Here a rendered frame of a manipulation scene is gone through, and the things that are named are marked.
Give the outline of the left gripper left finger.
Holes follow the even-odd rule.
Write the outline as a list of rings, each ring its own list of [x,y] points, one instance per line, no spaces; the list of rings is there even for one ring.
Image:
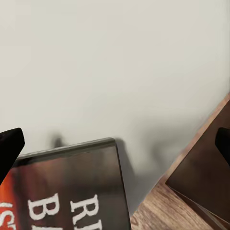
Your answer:
[[[24,146],[24,135],[20,127],[0,133],[0,185]]]

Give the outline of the hardback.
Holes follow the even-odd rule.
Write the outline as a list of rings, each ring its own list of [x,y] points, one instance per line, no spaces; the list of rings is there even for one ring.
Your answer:
[[[0,185],[0,230],[132,230],[115,139],[18,155]]]

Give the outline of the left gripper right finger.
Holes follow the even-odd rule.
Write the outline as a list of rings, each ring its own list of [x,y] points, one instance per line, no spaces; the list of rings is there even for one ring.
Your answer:
[[[215,145],[230,166],[230,129],[219,127]]]

